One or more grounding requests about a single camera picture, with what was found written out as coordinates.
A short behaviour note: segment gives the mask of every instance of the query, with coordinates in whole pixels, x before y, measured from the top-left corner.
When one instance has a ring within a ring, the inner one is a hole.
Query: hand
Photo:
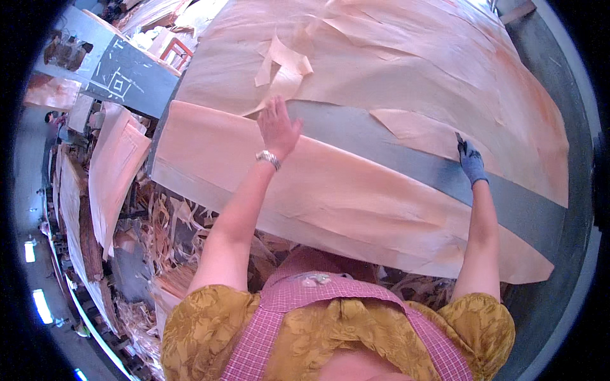
[[[470,180],[470,188],[479,180],[485,180],[489,183],[487,175],[485,175],[483,158],[475,146],[466,141],[464,144],[458,143],[457,150],[459,151],[459,162],[462,165],[462,170]]]
[[[303,120],[290,121],[286,102],[281,96],[275,96],[267,102],[256,120],[260,134],[265,142],[265,149],[284,160],[295,148],[301,136]]]

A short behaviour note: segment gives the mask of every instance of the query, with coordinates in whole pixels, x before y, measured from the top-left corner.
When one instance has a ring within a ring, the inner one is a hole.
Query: pink checkered apron
[[[466,360],[434,323],[407,307],[387,289],[354,280],[346,274],[362,271],[363,265],[363,262],[309,247],[293,251],[260,292],[260,305],[235,347],[221,380],[262,380],[287,312],[337,297],[373,297],[394,302],[404,312],[443,381],[472,381]]]

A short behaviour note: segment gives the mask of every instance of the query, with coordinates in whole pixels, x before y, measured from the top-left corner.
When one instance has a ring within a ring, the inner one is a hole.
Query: gloved hand
[[[479,180],[485,180],[489,184],[487,175],[485,175],[483,158],[475,146],[471,142],[465,141],[464,144],[457,144],[457,150],[459,151],[459,163],[462,165],[462,170],[470,180],[470,188]]]

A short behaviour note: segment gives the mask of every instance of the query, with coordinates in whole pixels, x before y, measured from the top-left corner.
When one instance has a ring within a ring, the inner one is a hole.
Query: wristwatch
[[[259,162],[261,160],[270,162],[275,167],[275,171],[279,171],[281,163],[279,162],[278,157],[269,152],[268,150],[260,151],[258,154],[256,154],[256,161]]]

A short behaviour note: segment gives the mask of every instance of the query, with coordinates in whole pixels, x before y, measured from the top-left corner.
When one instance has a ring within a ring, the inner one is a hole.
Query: mustard floral shirt
[[[172,311],[162,343],[168,381],[217,380],[260,295],[212,285],[188,295]],[[473,379],[491,380],[515,340],[515,325],[504,305],[488,294],[469,294],[438,312],[421,311],[459,348]],[[338,298],[288,312],[265,370],[265,381],[317,380],[337,348],[377,352],[418,381],[440,377],[422,341],[402,312],[374,299]]]

